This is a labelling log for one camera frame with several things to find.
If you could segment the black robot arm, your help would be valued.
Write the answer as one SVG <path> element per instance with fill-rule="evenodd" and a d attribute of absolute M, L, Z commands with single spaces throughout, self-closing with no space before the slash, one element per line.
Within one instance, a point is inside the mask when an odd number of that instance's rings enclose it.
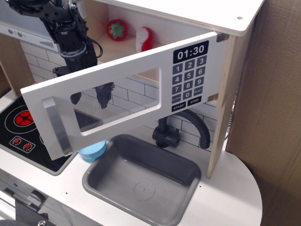
<path fill-rule="evenodd" d="M 7 4 L 16 13 L 39 18 L 44 24 L 66 63 L 53 69 L 58 77 L 97 65 L 103 50 L 95 53 L 96 41 L 88 37 L 87 22 L 75 0 L 8 0 Z"/>

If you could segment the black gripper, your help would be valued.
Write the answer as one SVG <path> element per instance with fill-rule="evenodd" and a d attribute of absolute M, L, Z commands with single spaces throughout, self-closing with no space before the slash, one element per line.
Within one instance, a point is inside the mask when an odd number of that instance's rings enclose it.
<path fill-rule="evenodd" d="M 97 56 L 93 49 L 87 49 L 81 52 L 59 52 L 60 56 L 65 60 L 66 66 L 55 67 L 53 73 L 57 77 L 67 75 L 76 71 L 80 71 L 92 66 L 97 65 Z M 106 83 L 101 86 L 95 87 L 96 97 L 102 109 L 107 107 L 108 102 L 111 100 L 111 92 L 114 90 L 115 85 L 113 82 Z M 81 92 L 72 94 L 70 99 L 71 103 L 76 105 L 81 98 Z"/>

